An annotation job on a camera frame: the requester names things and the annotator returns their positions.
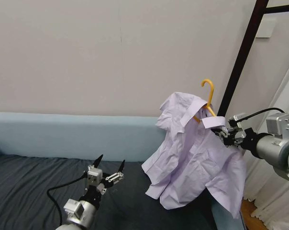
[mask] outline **wall outlet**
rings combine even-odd
[[[275,18],[263,18],[258,28],[257,38],[270,38],[276,25]]]

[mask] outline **bed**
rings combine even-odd
[[[243,219],[233,219],[207,191],[174,210],[145,195],[150,180],[141,163],[165,135],[155,123],[155,117],[0,113],[0,229],[56,229],[59,216],[47,189],[80,177],[104,154],[99,167],[107,173],[127,161],[124,180],[102,197],[91,229],[244,230]],[[62,208],[83,194],[85,183],[52,195]]]

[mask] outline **shirt collar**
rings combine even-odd
[[[188,107],[186,113],[180,119],[180,123],[183,127],[186,126],[188,121],[206,104],[207,102],[200,97],[195,97],[191,105]]]
[[[225,126],[225,117],[224,116],[210,116],[201,119],[205,128],[211,128],[216,126]]]

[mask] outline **hanger hook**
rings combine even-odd
[[[205,106],[205,107],[207,108],[207,107],[210,107],[210,105],[211,105],[211,99],[212,99],[212,95],[213,95],[214,86],[213,86],[212,81],[209,80],[209,79],[204,79],[204,80],[201,82],[201,86],[203,87],[206,82],[211,86],[210,96],[209,96],[209,98],[208,98],[207,105]]]

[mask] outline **white curtain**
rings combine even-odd
[[[289,112],[289,69],[271,107]],[[259,132],[266,131],[267,126],[263,122]],[[244,159],[247,164],[244,199],[254,200],[257,207],[251,216],[262,220],[269,230],[289,230],[289,182],[279,177],[272,166],[253,157],[250,152],[244,154]]]

